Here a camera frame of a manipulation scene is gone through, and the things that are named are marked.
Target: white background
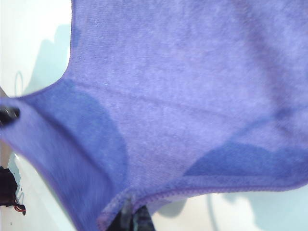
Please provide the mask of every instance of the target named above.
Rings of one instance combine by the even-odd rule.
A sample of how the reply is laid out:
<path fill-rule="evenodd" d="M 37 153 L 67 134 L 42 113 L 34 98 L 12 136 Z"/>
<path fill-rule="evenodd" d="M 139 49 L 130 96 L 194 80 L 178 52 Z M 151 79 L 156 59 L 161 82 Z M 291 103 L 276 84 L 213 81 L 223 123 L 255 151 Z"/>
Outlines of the white background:
<path fill-rule="evenodd" d="M 69 54 L 70 0 L 1 0 L 1 87 L 9 96 L 59 79 Z M 2 208 L 2 231 L 73 231 L 39 173 L 12 153 L 9 167 L 27 215 Z M 306 231 L 308 187 L 289 192 L 222 193 L 169 204 L 153 215 L 157 231 Z"/>

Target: purple fabric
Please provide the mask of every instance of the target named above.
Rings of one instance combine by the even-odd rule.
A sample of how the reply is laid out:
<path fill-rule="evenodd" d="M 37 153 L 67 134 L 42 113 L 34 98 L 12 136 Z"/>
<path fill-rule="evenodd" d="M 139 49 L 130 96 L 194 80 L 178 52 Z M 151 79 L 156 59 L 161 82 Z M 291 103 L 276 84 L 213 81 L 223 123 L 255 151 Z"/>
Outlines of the purple fabric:
<path fill-rule="evenodd" d="M 306 0 L 74 0 L 71 54 L 50 87 L 1 103 L 0 137 L 80 231 L 210 192 L 308 180 Z"/>

